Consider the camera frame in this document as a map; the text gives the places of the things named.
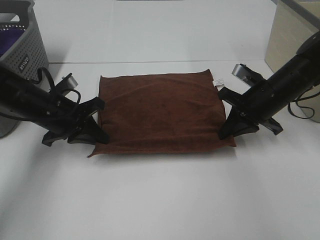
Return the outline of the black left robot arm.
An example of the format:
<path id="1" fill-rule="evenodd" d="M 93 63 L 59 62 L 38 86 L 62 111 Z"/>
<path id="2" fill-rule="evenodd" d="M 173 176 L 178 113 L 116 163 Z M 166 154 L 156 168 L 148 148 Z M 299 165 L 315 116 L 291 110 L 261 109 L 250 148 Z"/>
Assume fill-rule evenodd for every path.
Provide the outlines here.
<path id="1" fill-rule="evenodd" d="M 94 97 L 81 102 L 77 82 L 69 73 L 58 84 L 45 67 L 37 69 L 38 79 L 25 79 L 1 67 L 0 106 L 7 113 L 4 118 L 31 122 L 47 130 L 42 144 L 50 147 L 54 142 L 66 140 L 69 144 L 108 144 L 104 132 L 93 115 L 105 108 L 105 102 Z"/>

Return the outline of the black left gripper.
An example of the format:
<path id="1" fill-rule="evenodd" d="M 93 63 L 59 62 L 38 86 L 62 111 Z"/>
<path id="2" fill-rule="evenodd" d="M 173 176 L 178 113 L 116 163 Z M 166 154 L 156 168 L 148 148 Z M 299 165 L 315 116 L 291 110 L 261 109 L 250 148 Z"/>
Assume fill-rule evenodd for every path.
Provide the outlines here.
<path id="1" fill-rule="evenodd" d="M 108 144 L 109 135 L 93 118 L 93 114 L 104 108 L 105 102 L 99 97 L 81 104 L 71 100 L 62 101 L 58 115 L 53 120 L 41 123 L 48 130 L 42 138 L 42 144 L 50 147 L 58 140 L 67 140 L 68 144 Z"/>

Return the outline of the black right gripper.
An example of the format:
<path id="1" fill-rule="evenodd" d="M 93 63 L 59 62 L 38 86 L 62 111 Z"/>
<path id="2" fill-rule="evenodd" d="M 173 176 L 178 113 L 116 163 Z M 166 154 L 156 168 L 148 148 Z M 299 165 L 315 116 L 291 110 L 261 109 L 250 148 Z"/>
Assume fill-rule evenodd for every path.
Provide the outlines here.
<path id="1" fill-rule="evenodd" d="M 259 130 L 259 125 L 263 125 L 274 135 L 283 131 L 282 126 L 273 119 L 272 115 L 263 116 L 265 109 L 260 101 L 255 104 L 246 94 L 239 94 L 227 87 L 223 87 L 218 92 L 218 97 L 231 105 L 230 113 L 218 131 L 220 140 L 229 136 L 238 137 L 256 133 Z"/>

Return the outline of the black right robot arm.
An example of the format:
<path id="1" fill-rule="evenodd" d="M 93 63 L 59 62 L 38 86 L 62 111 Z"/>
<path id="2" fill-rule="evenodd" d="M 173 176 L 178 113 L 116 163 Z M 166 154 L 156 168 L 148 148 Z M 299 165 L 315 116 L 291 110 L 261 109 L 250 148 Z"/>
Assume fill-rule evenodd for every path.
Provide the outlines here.
<path id="1" fill-rule="evenodd" d="M 218 131 L 219 138 L 255 133 L 259 125 L 278 135 L 283 128 L 273 116 L 320 83 L 320 34 L 307 39 L 296 55 L 268 79 L 244 64 L 236 64 L 232 75 L 250 88 L 243 94 L 227 87 L 218 92 L 218 97 L 232 106 Z"/>

